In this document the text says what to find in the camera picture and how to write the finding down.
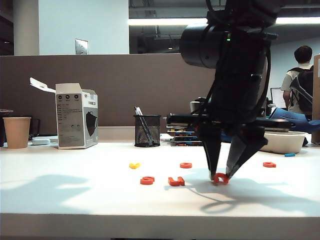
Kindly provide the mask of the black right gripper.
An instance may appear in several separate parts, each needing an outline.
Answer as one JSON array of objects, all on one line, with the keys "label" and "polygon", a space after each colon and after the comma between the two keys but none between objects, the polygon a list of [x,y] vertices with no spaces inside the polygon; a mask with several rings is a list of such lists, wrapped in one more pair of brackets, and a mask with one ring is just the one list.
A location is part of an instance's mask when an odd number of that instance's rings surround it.
[{"label": "black right gripper", "polygon": [[214,179],[221,150],[222,132],[237,132],[231,139],[225,174],[229,179],[263,146],[265,130],[287,132],[288,120],[266,119],[264,106],[270,72],[217,76],[206,98],[190,113],[169,113],[170,127],[192,127],[206,154],[209,178]]}]

